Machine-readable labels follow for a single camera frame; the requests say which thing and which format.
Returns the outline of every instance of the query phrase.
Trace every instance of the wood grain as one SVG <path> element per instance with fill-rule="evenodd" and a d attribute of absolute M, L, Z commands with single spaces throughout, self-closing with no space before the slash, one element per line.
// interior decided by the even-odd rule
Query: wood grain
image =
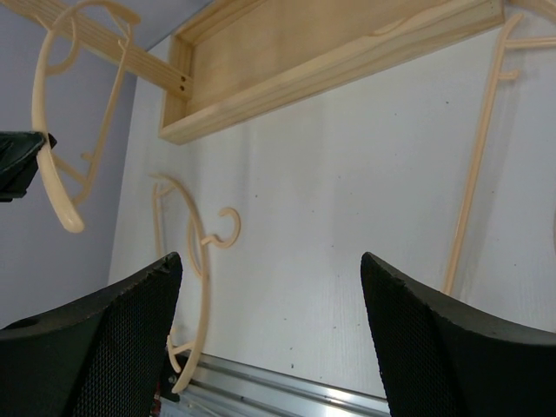
<path fill-rule="evenodd" d="M 501 0 L 266 0 L 194 47 L 195 86 L 160 137 L 185 143 L 425 55 L 503 22 Z M 231 15 L 222 2 L 214 24 Z M 179 36 L 203 27 L 202 16 Z M 197 30 L 191 39 L 202 38 Z"/>
<path fill-rule="evenodd" d="M 32 22 L 48 26 L 51 26 L 68 7 L 58 0 L 0 0 L 0 4 Z M 119 64 L 122 48 L 118 43 L 124 41 L 123 37 L 84 15 L 78 17 L 78 28 L 79 39 L 85 49 L 116 65 Z M 64 26 L 61 35 L 72 38 L 70 23 Z M 193 81 L 190 76 L 136 46 L 129 50 L 126 70 L 170 91 L 174 96 L 182 99 L 191 96 Z"/>

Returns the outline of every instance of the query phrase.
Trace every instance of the clothes hanger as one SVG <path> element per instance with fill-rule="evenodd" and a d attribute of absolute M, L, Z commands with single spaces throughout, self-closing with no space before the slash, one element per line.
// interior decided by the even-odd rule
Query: clothes hanger
<path fill-rule="evenodd" d="M 83 219 L 77 212 L 75 206 L 87 198 L 96 178 L 96 173 L 103 154 L 103 148 L 106 143 L 109 125 L 116 108 L 116 100 L 119 95 L 120 88 L 122 87 L 122 80 L 125 74 L 129 50 L 133 44 L 133 26 L 141 22 L 141 18 L 132 10 L 110 0 L 81 1 L 75 6 L 66 9 L 51 25 L 42 21 L 39 17 L 36 17 L 36 20 L 38 20 L 47 30 L 47 35 L 44 38 L 43 46 L 38 57 L 38 63 L 36 65 L 31 120 L 33 130 L 41 132 L 45 137 L 48 137 L 49 134 L 45 108 L 46 79 L 48 76 L 63 73 L 71 67 L 77 59 L 80 43 L 80 17 L 77 15 L 77 12 L 89 6 L 103 6 L 106 11 L 108 11 L 116 26 L 122 31 L 124 39 L 119 42 L 119 47 L 122 49 L 122 59 L 119 63 L 116 80 L 114 81 L 109 102 L 104 112 L 103 124 L 100 128 L 100 134 L 96 142 L 95 150 L 93 154 L 82 154 L 82 158 L 90 163 L 88 173 L 87 175 L 80 174 L 62 158 L 52 154 L 48 141 L 46 141 L 36 156 L 39 171 L 41 173 L 41 177 L 43 178 L 44 187 L 50 199 L 50 203 L 52 204 L 52 207 L 62 225 L 66 228 L 66 230 L 72 233 L 82 232 L 85 227 Z M 69 54 L 61 63 L 49 65 L 50 52 L 54 41 L 56 40 L 56 36 L 60 34 L 64 25 L 67 24 L 71 24 L 73 32 L 73 39 Z M 82 191 L 73 199 L 68 195 L 56 167 L 65 171 L 82 185 Z"/>
<path fill-rule="evenodd" d="M 195 205 L 193 197 L 189 192 L 171 176 L 164 174 L 152 175 L 156 180 L 167 182 L 169 185 L 162 187 L 158 183 L 153 186 L 153 191 L 151 195 L 151 202 L 153 208 L 153 223 L 155 226 L 155 244 L 156 244 L 156 255 L 162 257 L 162 231 L 160 227 L 161 221 L 161 210 L 160 204 L 161 199 L 177 190 L 182 196 L 183 200 L 189 208 L 189 221 L 187 227 L 187 253 L 189 258 L 189 265 L 195 272 L 195 275 L 201 281 L 202 295 L 201 295 L 201 314 L 199 317 L 199 324 L 197 326 L 197 335 L 194 341 L 190 341 L 181 346 L 175 346 L 172 342 L 172 334 L 175 334 L 176 329 L 173 328 L 170 331 L 170 335 L 167 339 L 168 355 L 172 368 L 177 374 L 181 373 L 174 387 L 172 388 L 173 393 L 179 393 L 184 390 L 197 367 L 197 363 L 201 357 L 201 352 L 204 347 L 205 339 L 207 337 L 207 331 L 209 328 L 209 310 L 210 310 L 210 282 L 209 282 L 209 252 L 207 246 L 209 243 L 213 243 L 217 248 L 229 248 L 232 246 L 237 238 L 239 237 L 240 231 L 242 229 L 242 221 L 239 214 L 233 208 L 227 207 L 220 210 L 218 214 L 220 217 L 229 215 L 234 220 L 234 232 L 226 240 L 221 241 L 216 235 L 205 235 L 204 229 L 201 222 L 201 217 Z M 197 247 L 199 254 L 199 261 L 195 256 L 194 248 Z M 188 361 L 182 370 L 180 367 L 176 355 L 181 354 L 190 350 Z"/>
<path fill-rule="evenodd" d="M 556 23 L 556 3 L 552 0 L 510 0 L 509 3 L 532 10 Z M 442 292 L 447 295 L 452 295 L 453 293 L 455 275 L 460 261 L 463 242 L 465 240 L 469 214 L 473 205 L 477 181 L 479 180 L 480 165 L 485 151 L 485 144 L 487 142 L 498 83 L 501 81 L 515 81 L 520 76 L 520 71 L 518 69 L 508 72 L 502 71 L 502 64 L 504 63 L 506 52 L 509 50 L 530 50 L 556 47 L 556 37 L 509 39 L 508 37 L 523 17 L 523 13 L 519 13 L 518 15 L 508 19 L 506 24 L 502 27 L 496 43 L 493 63 L 483 96 L 479 127 L 477 128 L 477 134 L 475 137 L 475 145 L 471 165 L 467 175 L 463 203 L 460 208 L 460 216 L 453 238 L 452 251 L 450 253 L 444 286 L 442 289 Z"/>

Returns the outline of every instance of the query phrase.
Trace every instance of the black mesh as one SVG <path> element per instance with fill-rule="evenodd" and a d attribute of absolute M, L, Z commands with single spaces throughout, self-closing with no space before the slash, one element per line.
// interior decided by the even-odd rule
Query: black mesh
<path fill-rule="evenodd" d="M 392 416 L 468 415 L 430 309 L 392 272 L 363 256 L 363 293 Z"/>
<path fill-rule="evenodd" d="M 148 416 L 181 279 L 171 254 L 0 331 L 0 416 Z"/>
<path fill-rule="evenodd" d="M 370 254 L 361 279 L 393 417 L 556 416 L 556 334 L 481 312 Z"/>

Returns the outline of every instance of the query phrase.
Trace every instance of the wooden board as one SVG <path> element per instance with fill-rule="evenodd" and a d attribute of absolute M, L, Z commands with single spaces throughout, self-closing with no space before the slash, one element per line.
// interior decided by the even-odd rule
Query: wooden board
<path fill-rule="evenodd" d="M 501 0 L 221 0 L 174 35 L 193 77 L 160 137 L 185 143 L 490 29 Z"/>

